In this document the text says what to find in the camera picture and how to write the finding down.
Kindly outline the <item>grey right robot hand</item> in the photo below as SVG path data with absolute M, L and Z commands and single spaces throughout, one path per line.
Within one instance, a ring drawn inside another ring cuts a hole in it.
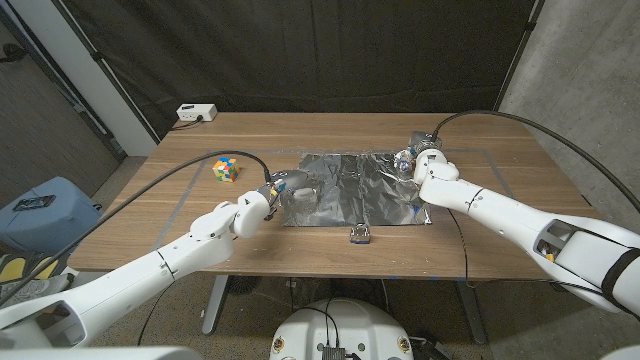
M 411 173 L 421 152 L 427 149 L 440 150 L 441 148 L 442 141 L 440 138 L 425 132 L 414 131 L 408 146 L 394 155 L 394 168 L 399 173 Z

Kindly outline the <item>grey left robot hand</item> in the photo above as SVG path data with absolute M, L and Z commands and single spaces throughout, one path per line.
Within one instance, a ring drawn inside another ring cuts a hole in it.
M 312 175 L 307 170 L 281 170 L 272 173 L 270 179 L 257 191 L 266 198 L 270 209 L 274 210 L 283 193 L 293 193 L 303 188 L 311 178 Z

